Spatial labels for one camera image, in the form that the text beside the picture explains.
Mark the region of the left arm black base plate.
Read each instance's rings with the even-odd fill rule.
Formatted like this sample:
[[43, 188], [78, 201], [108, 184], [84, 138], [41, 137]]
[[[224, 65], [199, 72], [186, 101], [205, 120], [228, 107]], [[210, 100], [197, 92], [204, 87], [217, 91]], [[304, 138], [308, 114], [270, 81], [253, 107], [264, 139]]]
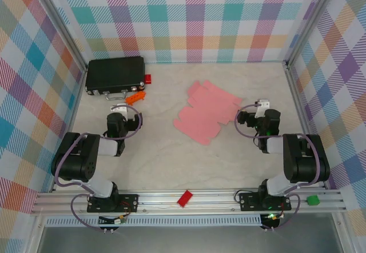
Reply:
[[89, 197], [88, 213], [137, 212], [138, 194], [116, 194], [108, 198]]

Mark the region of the black carrying case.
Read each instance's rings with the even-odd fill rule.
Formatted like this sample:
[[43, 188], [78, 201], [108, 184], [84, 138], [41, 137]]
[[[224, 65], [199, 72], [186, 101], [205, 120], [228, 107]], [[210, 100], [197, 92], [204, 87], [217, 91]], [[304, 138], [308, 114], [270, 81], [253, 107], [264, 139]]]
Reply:
[[89, 95], [126, 93], [145, 89], [145, 61], [143, 57], [95, 59], [89, 62], [85, 91]]

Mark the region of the pink paper box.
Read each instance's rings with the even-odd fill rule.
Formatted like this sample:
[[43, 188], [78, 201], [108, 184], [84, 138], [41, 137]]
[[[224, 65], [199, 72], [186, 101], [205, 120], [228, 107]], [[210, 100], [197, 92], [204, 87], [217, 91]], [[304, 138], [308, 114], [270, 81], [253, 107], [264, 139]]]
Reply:
[[197, 143], [207, 146], [221, 130], [234, 120], [242, 98], [208, 80], [195, 81], [188, 89], [188, 105], [178, 113], [174, 127]]

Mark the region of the aluminium table edge rail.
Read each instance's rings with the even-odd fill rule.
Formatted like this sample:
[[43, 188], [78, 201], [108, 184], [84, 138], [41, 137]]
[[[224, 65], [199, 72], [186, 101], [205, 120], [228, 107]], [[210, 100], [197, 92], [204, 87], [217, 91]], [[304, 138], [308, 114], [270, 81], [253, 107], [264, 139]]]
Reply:
[[58, 147], [60, 146], [64, 135], [67, 132], [71, 132], [72, 129], [73, 129], [75, 118], [76, 118], [76, 115], [77, 115], [78, 106], [79, 106], [79, 103], [80, 103], [80, 100], [81, 100], [81, 97], [82, 97], [82, 93], [84, 91], [87, 71], [88, 71], [88, 66], [82, 72], [79, 84], [76, 85], [76, 87], [73, 91], [74, 100], [72, 101], [72, 106], [71, 106], [70, 112], [66, 114], [66, 116], [67, 116], [66, 117], [66, 120], [67, 120], [66, 121], [66, 127], [62, 130], [61, 137], [59, 139], [59, 142], [57, 143], [57, 147], [55, 148], [55, 151], [57, 151]]
[[309, 124], [291, 70], [285, 63], [283, 66], [302, 129], [301, 133], [283, 135], [284, 174], [291, 185], [287, 191], [291, 192], [327, 181], [330, 166], [320, 136], [309, 133]]

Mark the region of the flat red block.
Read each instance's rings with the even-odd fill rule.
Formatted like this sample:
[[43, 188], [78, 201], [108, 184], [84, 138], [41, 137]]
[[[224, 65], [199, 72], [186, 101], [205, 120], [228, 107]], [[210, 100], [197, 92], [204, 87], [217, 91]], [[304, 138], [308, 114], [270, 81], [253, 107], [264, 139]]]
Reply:
[[186, 190], [182, 195], [181, 197], [179, 198], [179, 200], [177, 201], [177, 204], [184, 208], [187, 203], [190, 201], [190, 199], [192, 198], [193, 194], [189, 191], [189, 190]]

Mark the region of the orange plastic toy piece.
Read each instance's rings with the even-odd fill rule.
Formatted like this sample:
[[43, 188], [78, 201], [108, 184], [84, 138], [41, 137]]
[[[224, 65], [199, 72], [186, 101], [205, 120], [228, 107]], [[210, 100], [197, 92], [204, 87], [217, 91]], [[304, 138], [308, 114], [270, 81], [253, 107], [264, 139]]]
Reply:
[[146, 92], [138, 91], [135, 94], [133, 94], [129, 97], [126, 97], [125, 98], [125, 103], [129, 106], [132, 106], [137, 101], [144, 100], [145, 96], [146, 96]]

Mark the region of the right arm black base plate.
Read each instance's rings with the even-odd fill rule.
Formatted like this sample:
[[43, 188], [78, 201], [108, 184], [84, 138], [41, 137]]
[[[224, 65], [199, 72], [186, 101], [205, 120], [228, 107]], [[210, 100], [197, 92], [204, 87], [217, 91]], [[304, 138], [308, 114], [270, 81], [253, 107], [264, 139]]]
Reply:
[[289, 198], [284, 196], [260, 196], [258, 192], [240, 193], [241, 211], [290, 211], [292, 209]]

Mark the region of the wide aluminium base rail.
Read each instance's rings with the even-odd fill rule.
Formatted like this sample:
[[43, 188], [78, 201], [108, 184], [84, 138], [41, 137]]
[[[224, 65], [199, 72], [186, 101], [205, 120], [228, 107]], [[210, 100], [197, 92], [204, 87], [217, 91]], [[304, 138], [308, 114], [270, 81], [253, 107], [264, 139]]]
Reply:
[[[192, 190], [187, 205], [182, 208], [177, 201], [184, 193], [182, 190], [121, 190], [121, 194], [138, 194], [137, 215], [179, 215], [179, 214], [239, 214], [240, 206], [234, 200], [235, 189]], [[36, 198], [31, 214], [70, 215], [70, 202], [80, 194], [80, 190], [59, 190], [40, 193]], [[339, 190], [327, 190], [325, 187], [304, 187], [294, 190], [300, 197], [299, 213], [346, 212], [344, 199]], [[317, 195], [320, 204], [309, 206], [307, 197]]]

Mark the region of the aluminium frame post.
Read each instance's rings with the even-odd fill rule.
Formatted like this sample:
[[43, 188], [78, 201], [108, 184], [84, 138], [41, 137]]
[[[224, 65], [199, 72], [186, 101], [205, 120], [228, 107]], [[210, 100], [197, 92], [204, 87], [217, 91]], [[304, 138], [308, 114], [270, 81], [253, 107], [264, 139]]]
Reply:
[[79, 51], [76, 43], [74, 42], [74, 39], [69, 33], [53, 1], [52, 0], [40, 0], [40, 1], [44, 6], [47, 14], [49, 15], [49, 18], [52, 21], [53, 25], [55, 26], [56, 30], [60, 33], [61, 38], [64, 40], [65, 45], [69, 48], [70, 53], [77, 62], [78, 66], [84, 73], [87, 72], [86, 62], [82, 57], [82, 54]]
[[304, 15], [306, 20], [305, 22], [302, 22], [302, 25], [299, 27], [299, 32], [294, 36], [293, 45], [289, 48], [289, 54], [286, 55], [284, 60], [288, 69], [291, 68], [297, 57], [302, 52], [306, 41], [310, 37], [315, 26], [318, 24], [319, 19], [323, 15], [329, 1], [330, 0], [316, 0], [316, 2], [311, 2], [309, 5], [308, 11]]

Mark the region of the small electronics board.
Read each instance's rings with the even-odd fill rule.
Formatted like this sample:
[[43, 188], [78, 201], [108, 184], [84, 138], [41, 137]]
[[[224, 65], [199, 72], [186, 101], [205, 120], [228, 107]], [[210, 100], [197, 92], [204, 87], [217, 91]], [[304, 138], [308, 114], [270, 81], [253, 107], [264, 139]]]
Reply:
[[99, 224], [111, 224], [111, 225], [119, 225], [126, 222], [126, 218], [128, 215], [120, 215], [115, 218], [108, 218], [105, 216], [99, 216], [98, 217], [98, 223]]
[[261, 216], [261, 228], [265, 230], [269, 230], [272, 228], [278, 228], [280, 225], [281, 219], [284, 218], [284, 213], [281, 212], [279, 214], [270, 213], [270, 214], [263, 214]]

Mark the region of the grey metal panel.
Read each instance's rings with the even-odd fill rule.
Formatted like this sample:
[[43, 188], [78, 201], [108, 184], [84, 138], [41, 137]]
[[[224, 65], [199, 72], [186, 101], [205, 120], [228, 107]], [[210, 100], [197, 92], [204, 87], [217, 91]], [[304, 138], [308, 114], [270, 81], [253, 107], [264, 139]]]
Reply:
[[46, 228], [37, 253], [343, 253], [330, 231], [265, 232], [258, 227], [131, 227], [114, 234]]

